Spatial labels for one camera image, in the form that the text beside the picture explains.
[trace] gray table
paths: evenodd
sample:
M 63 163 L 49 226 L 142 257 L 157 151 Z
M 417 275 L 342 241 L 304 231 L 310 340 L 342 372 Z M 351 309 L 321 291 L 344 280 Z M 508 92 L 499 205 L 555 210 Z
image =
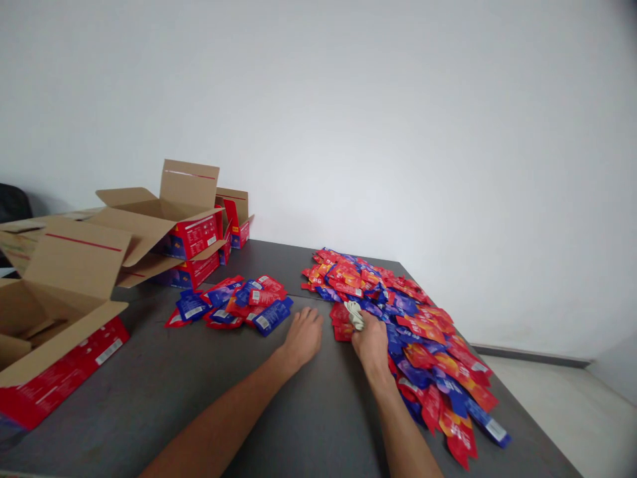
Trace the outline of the gray table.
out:
M 250 249 L 233 251 L 234 266 L 213 278 L 270 274 L 296 295 L 293 311 L 310 306 L 329 314 L 331 303 L 299 297 L 293 288 L 307 258 L 285 255 L 287 246 L 248 244 Z M 134 477 L 207 405 L 257 368 L 289 328 L 286 321 L 268 338 L 247 327 L 216 331 L 203 323 L 165 329 L 179 290 L 142 284 L 114 295 L 131 303 L 121 315 L 130 341 L 19 445 L 0 453 L 0 469 Z M 329 320 L 323 334 L 320 353 L 274 398 L 225 476 L 388 476 L 376 405 L 358 359 L 350 344 L 334 341 Z M 480 458 L 470 462 L 468 474 L 441 434 L 434 439 L 423 430 L 445 476 L 580 477 L 500 380 L 494 376 L 492 383 L 500 400 L 493 415 L 513 442 L 501 450 L 476 430 Z

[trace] open cardboard box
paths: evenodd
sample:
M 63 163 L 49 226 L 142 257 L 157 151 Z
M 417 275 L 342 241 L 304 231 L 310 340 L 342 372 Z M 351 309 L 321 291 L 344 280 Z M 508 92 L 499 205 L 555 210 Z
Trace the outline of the open cardboard box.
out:
M 222 208 L 215 207 L 218 175 L 215 166 L 166 159 L 159 198 L 145 188 L 97 191 L 109 207 L 88 222 L 133 235 L 117 285 L 133 287 L 184 261 L 214 261 L 225 244 Z
M 0 224 L 0 250 L 11 262 L 11 265 L 24 276 L 31 256 L 46 227 L 49 218 L 65 217 L 73 220 L 87 220 L 104 209 L 103 207 L 84 209 L 55 214 L 54 216 L 42 216 L 32 219 L 23 219 Z
M 254 214 L 250 216 L 248 212 L 248 193 L 217 188 L 215 204 L 226 209 L 224 227 L 230 230 L 232 248 L 243 248 L 250 239 L 250 222 L 254 219 Z
M 0 416 L 28 430 L 128 340 L 110 297 L 130 233 L 47 222 L 23 279 L 0 280 Z

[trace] box flap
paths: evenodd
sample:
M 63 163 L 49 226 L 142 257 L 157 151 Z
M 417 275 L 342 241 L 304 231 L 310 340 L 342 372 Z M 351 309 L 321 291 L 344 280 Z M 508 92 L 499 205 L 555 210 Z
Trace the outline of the box flap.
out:
M 248 193 L 246 191 L 238 191 L 236 189 L 217 188 L 217 196 L 222 197 L 225 200 L 234 202 L 237 208 L 238 226 L 248 220 Z
M 175 225 L 173 221 L 113 208 L 104 208 L 86 222 L 132 233 L 124 255 L 124 267 L 134 266 Z
M 19 362 L 0 372 L 0 387 L 18 386 L 32 380 L 126 307 L 128 304 L 125 302 L 105 302 L 72 324 L 64 333 L 57 334 Z
M 131 233 L 51 218 L 24 279 L 108 300 Z
M 0 370 L 17 362 L 31 352 L 31 344 L 27 341 L 0 335 Z
M 195 257 L 190 259 L 189 262 L 208 259 L 212 254 L 215 254 L 219 249 L 221 249 L 221 247 L 223 247 L 225 243 L 225 240 L 218 240 L 213 245 L 205 248 Z M 119 271 L 119 275 L 117 277 L 117 282 L 115 283 L 115 285 L 117 285 L 118 287 L 124 287 L 126 289 L 135 287 L 136 285 L 147 281 L 151 277 L 155 277 L 157 274 L 166 272 L 167 270 L 172 269 L 173 267 L 176 267 L 183 262 L 184 261 L 182 259 L 170 258 L 150 252 L 146 254 L 134 266 L 127 268 L 122 267 Z
M 157 196 L 146 188 L 100 189 L 95 192 L 104 204 L 110 207 L 123 206 L 133 202 L 157 200 Z
M 219 168 L 182 161 L 164 160 L 161 173 L 162 200 L 214 208 Z

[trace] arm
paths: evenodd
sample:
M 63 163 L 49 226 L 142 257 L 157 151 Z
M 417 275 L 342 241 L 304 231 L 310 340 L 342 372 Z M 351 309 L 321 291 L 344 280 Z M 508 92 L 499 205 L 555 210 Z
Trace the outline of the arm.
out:
M 442 478 L 443 474 L 411 419 L 389 371 L 387 327 L 365 311 L 361 315 L 365 328 L 354 333 L 352 344 L 378 405 L 391 476 Z
M 316 309 L 297 312 L 285 343 L 183 429 L 140 478 L 221 476 L 270 400 L 319 351 L 322 322 Z

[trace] white tile floor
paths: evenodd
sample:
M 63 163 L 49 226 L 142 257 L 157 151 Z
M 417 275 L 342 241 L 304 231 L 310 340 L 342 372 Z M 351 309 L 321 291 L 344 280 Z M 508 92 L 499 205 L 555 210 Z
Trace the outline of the white tile floor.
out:
M 483 357 L 584 478 L 635 478 L 637 409 L 585 370 Z

